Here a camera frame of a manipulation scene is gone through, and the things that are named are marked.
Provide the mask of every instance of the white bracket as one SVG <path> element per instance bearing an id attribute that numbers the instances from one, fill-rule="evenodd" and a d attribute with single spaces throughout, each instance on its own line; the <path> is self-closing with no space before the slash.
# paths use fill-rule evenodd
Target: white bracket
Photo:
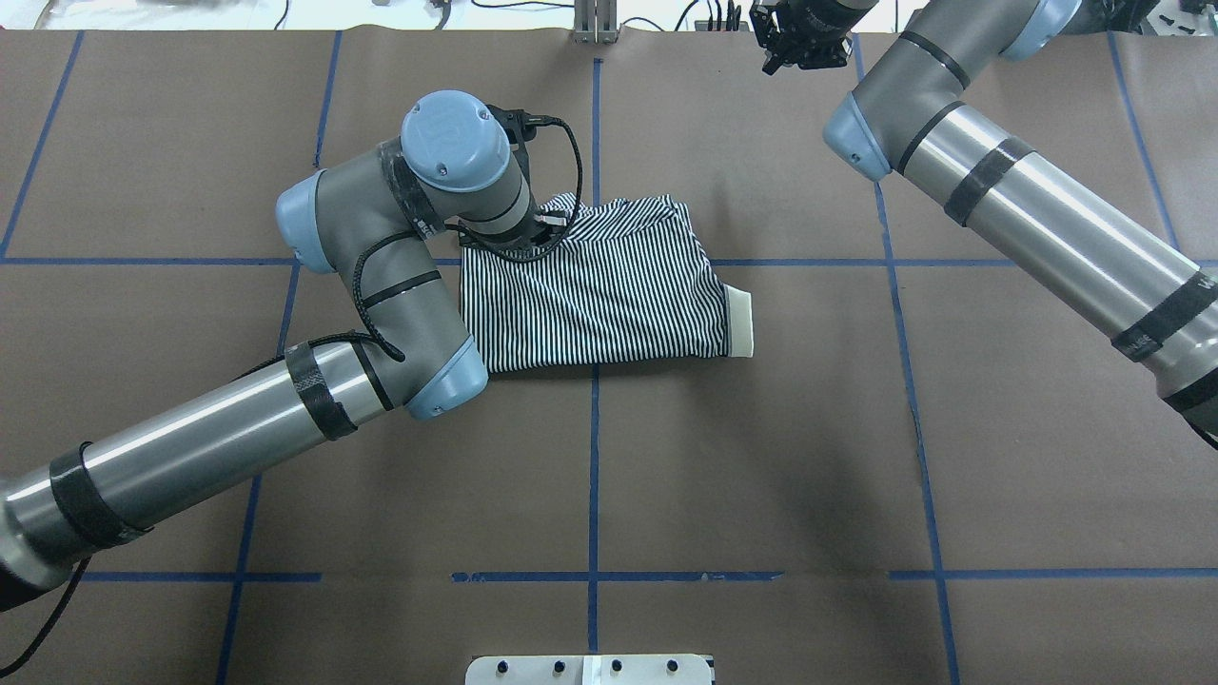
<path id="1" fill-rule="evenodd" d="M 618 0 L 574 0 L 576 43 L 618 43 Z"/>
<path id="2" fill-rule="evenodd" d="M 477 657 L 465 685 L 715 685 L 715 659 L 699 655 Z"/>

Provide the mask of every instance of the wire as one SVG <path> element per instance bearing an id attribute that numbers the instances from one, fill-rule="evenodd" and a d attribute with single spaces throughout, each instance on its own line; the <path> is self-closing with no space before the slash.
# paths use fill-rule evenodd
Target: wire
<path id="1" fill-rule="evenodd" d="M 503 10 L 507 7 L 524 7 L 525 5 L 544 5 L 546 7 L 566 7 L 574 10 L 575 5 L 564 5 L 561 2 L 543 2 L 542 0 L 525 0 L 524 2 L 508 2 L 505 5 L 487 5 L 485 2 L 479 2 L 477 0 L 470 0 L 475 7 L 485 7 L 487 10 Z"/>
<path id="2" fill-rule="evenodd" d="M 443 30 L 443 28 L 448 26 L 448 17 L 451 17 L 452 15 L 453 15 L 453 4 L 452 1 L 447 1 L 440 7 L 440 23 L 437 23 L 436 28 L 431 30 Z"/>
<path id="3" fill-rule="evenodd" d="M 564 122 L 558 117 L 544 117 L 544 121 L 542 123 L 538 123 L 537 126 L 563 127 L 563 130 L 566 132 L 566 139 L 571 141 L 571 154 L 575 155 L 575 207 L 571 208 L 571 218 L 566 219 L 566 225 L 563 227 L 559 234 L 554 239 L 552 239 L 548 245 L 537 251 L 504 250 L 498 245 L 487 243 L 486 240 L 482 239 L 482 236 L 477 235 L 471 230 L 468 230 L 463 225 L 452 224 L 448 227 L 456 230 L 457 233 L 468 236 L 470 240 L 477 244 L 479 247 L 482 247 L 484 250 L 491 252 L 496 257 L 518 264 L 536 262 L 537 260 L 546 257 L 547 255 L 553 252 L 555 247 L 558 247 L 558 245 L 563 241 L 563 239 L 566 238 L 566 234 L 571 232 L 571 225 L 574 225 L 575 222 L 580 218 L 580 197 L 583 194 L 583 157 L 580 155 L 580 144 L 575 140 L 575 132 L 571 130 L 571 127 L 568 126 L 566 122 Z"/>
<path id="4" fill-rule="evenodd" d="M 284 20 L 287 18 L 287 10 L 292 6 L 292 0 L 284 0 L 284 13 L 280 15 L 279 21 L 275 22 L 275 28 L 272 30 L 279 30 L 284 26 Z"/>
<path id="5" fill-rule="evenodd" d="M 1191 428 L 1194 433 L 1196 433 L 1202 440 L 1205 440 L 1206 445 L 1209 445 L 1214 450 L 1218 450 L 1218 440 L 1214 440 L 1213 435 L 1209 435 L 1208 433 L 1206 433 L 1203 428 L 1192 423 L 1191 421 L 1189 422 L 1189 428 Z"/>
<path id="6" fill-rule="evenodd" d="M 60 617 L 63 616 L 63 609 L 68 608 L 68 601 L 72 600 L 72 594 L 76 592 L 77 585 L 80 585 L 80 579 L 84 577 L 84 569 L 89 567 L 89 559 L 93 557 L 85 557 L 80 559 L 76 570 L 72 572 L 72 579 L 68 580 L 68 586 L 63 590 L 63 595 L 60 597 L 60 603 L 55 605 L 50 618 L 48 618 L 46 623 L 43 624 L 43 629 L 38 631 L 38 635 L 34 636 L 34 641 L 26 647 L 26 651 L 17 657 L 17 661 L 0 668 L 0 678 L 7 678 L 13 673 L 17 673 L 21 667 L 29 662 L 30 657 L 34 656 L 34 652 L 38 651 L 38 647 L 40 647 L 43 641 L 46 640 L 46 636 L 51 634 L 51 629 L 55 628 Z"/>
<path id="7" fill-rule="evenodd" d="M 660 27 L 660 24 L 658 24 L 658 23 L 653 22 L 652 20 L 649 20 L 649 18 L 647 18 L 647 17 L 630 17 L 628 20 L 626 20 L 626 21 L 621 22 L 621 26 L 626 26 L 626 24 L 628 24 L 630 22 L 647 22 L 647 23 L 649 23 L 649 24 L 654 26 L 654 27 L 655 27 L 657 29 L 659 29 L 659 30 L 661 30 L 661 32 L 664 30 L 664 28 L 661 28 L 661 27 Z"/>
<path id="8" fill-rule="evenodd" d="M 357 333 L 352 330 L 350 333 L 335 333 L 334 335 L 323 335 L 322 338 L 314 338 L 308 342 L 306 342 L 306 345 L 308 345 L 309 349 L 313 349 L 313 347 L 320 347 L 322 345 L 329 345 L 330 342 L 351 342 L 352 345 L 354 344 L 376 345 L 376 339 L 373 338 L 371 335 L 368 335 L 367 333 Z M 242 373 L 241 375 L 234 378 L 233 380 L 241 380 L 242 378 L 252 373 L 259 372 L 269 366 L 278 364 L 281 361 L 284 361 L 284 356 L 275 355 L 274 357 L 270 357 L 269 360 L 251 368 L 250 371 Z"/>
<path id="9" fill-rule="evenodd" d="M 697 5 L 700 1 L 702 0 L 689 0 L 689 4 L 686 5 L 685 11 L 681 12 L 681 18 L 677 20 L 677 26 L 674 27 L 672 30 L 681 30 L 681 23 L 685 22 L 686 16 L 689 15 L 689 10 L 693 10 L 694 5 Z"/>

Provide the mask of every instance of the blue joint cap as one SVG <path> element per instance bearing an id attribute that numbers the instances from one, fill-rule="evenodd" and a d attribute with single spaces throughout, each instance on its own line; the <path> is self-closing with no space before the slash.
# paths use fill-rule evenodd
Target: blue joint cap
<path id="1" fill-rule="evenodd" d="M 1074 18 L 1083 0 L 1040 0 L 1015 43 L 1002 50 L 1002 56 L 1012 62 L 1035 55 Z"/>
<path id="2" fill-rule="evenodd" d="M 871 180 L 879 180 L 892 173 L 893 166 L 879 149 L 879 141 L 871 133 L 867 119 L 854 93 L 845 96 L 829 123 L 825 127 L 825 143 L 837 152 L 838 157 L 854 167 Z"/>
<path id="3" fill-rule="evenodd" d="M 437 90 L 402 121 L 402 156 L 424 183 L 448 193 L 475 193 L 499 180 L 512 147 L 481 100 L 460 90 Z"/>
<path id="4" fill-rule="evenodd" d="M 284 190 L 275 202 L 275 222 L 284 243 L 296 254 L 296 261 L 314 273 L 334 273 L 317 233 L 317 184 L 323 172 L 325 169 Z"/>
<path id="5" fill-rule="evenodd" d="M 428 421 L 473 400 L 486 389 L 486 382 L 482 355 L 477 352 L 474 339 L 468 338 L 448 363 L 406 403 L 406 408 L 415 419 Z"/>

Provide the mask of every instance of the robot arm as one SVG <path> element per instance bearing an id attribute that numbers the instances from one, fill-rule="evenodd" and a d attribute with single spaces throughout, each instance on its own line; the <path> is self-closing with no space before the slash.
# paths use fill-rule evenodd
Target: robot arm
<path id="1" fill-rule="evenodd" d="M 873 4 L 755 4 L 766 69 L 777 62 L 803 68 L 844 62 L 837 57 L 848 51 L 849 27 L 825 17 Z M 1132 28 L 1150 5 L 932 0 L 847 96 L 825 140 L 873 182 L 894 169 L 911 180 L 1149 368 L 1160 397 L 1199 433 L 1216 433 L 1218 283 L 960 101 L 1000 55 L 1026 59 L 1063 30 Z"/>
<path id="2" fill-rule="evenodd" d="M 565 217 L 537 212 L 524 150 L 551 123 L 561 126 L 434 93 L 398 138 L 284 193 L 275 213 L 285 240 L 309 269 L 340 274 L 371 335 L 297 345 L 49 468 L 0 481 L 0 611 L 65 583 L 76 562 L 396 407 L 423 421 L 481 392 L 486 367 L 424 239 L 448 217 L 496 250 L 561 239 Z"/>

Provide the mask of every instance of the folded garment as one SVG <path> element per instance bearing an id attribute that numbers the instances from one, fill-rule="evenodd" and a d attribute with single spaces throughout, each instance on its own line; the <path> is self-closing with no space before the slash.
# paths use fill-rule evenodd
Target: folded garment
<path id="1" fill-rule="evenodd" d="M 543 211 L 570 212 L 559 195 Z M 491 373 L 663 357 L 752 357 L 748 293 L 725 285 L 667 195 L 582 207 L 547 257 L 462 251 L 462 310 Z"/>

